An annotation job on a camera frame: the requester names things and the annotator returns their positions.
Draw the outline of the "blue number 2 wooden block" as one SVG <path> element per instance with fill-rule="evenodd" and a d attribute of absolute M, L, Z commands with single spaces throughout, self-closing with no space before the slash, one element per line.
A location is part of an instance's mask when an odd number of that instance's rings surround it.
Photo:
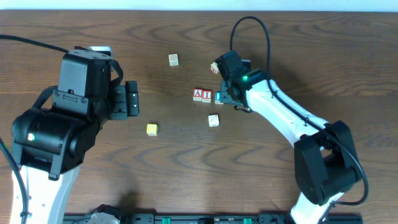
<path fill-rule="evenodd" d="M 221 101 L 221 92 L 220 91 L 217 91 L 215 93 L 215 104 L 219 104 L 219 105 L 223 104 L 223 102 Z"/>

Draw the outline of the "red letter I wooden block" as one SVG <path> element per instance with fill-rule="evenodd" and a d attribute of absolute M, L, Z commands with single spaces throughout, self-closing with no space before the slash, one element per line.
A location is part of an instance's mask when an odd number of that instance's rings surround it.
<path fill-rule="evenodd" d="M 211 103 L 211 101 L 212 101 L 212 91 L 211 90 L 203 90 L 201 101 L 204 102 L 204 103 Z"/>

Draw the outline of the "red letter A wooden block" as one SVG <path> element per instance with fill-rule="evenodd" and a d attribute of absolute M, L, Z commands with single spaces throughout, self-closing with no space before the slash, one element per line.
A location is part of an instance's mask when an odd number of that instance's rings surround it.
<path fill-rule="evenodd" d="M 202 98 L 203 98 L 203 90 L 195 88 L 193 90 L 193 101 L 202 101 Z"/>

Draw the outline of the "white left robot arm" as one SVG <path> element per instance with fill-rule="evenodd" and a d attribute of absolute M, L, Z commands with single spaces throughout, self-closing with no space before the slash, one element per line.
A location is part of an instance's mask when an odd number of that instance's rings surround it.
<path fill-rule="evenodd" d="M 85 153 L 105 122 L 138 114 L 137 83 L 124 81 L 110 47 L 69 50 L 58 85 L 13 122 L 11 223 L 61 223 Z"/>

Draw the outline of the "plain picture wooden block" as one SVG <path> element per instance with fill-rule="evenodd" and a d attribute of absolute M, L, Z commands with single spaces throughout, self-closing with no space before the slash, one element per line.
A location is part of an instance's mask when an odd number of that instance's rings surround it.
<path fill-rule="evenodd" d="M 219 116 L 217 114 L 209 115 L 208 116 L 208 124 L 209 124 L 209 127 L 219 126 L 219 124 L 220 124 Z"/>

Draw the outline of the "red-edged wooden block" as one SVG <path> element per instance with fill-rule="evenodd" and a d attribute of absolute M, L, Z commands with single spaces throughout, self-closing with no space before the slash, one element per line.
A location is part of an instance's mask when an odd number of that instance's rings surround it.
<path fill-rule="evenodd" d="M 213 63 L 210 65 L 210 68 L 211 68 L 211 71 L 212 71 L 214 74 L 217 74 L 217 73 L 220 72 L 219 69 L 218 69 L 218 65 L 217 65 L 216 62 L 213 62 Z"/>

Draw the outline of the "yellow letter B wooden block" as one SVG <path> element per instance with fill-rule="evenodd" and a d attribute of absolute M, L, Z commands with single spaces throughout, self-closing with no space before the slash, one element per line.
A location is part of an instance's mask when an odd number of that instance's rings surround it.
<path fill-rule="evenodd" d="M 158 135 L 158 125 L 157 124 L 147 124 L 146 133 L 148 136 Z"/>

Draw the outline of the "yellow-edged picture wooden block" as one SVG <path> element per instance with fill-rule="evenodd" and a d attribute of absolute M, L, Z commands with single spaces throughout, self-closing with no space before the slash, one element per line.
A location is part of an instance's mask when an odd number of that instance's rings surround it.
<path fill-rule="evenodd" d="M 169 54 L 169 65 L 171 67 L 179 65 L 178 54 Z"/>

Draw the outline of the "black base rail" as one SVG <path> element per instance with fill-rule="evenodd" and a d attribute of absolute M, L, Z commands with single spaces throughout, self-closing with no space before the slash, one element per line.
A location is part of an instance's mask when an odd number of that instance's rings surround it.
<path fill-rule="evenodd" d="M 282 213 L 260 213 L 258 215 L 154 215 L 137 213 L 113 221 L 94 215 L 66 215 L 64 223 L 130 223 L 130 224 L 288 224 L 290 215 Z"/>

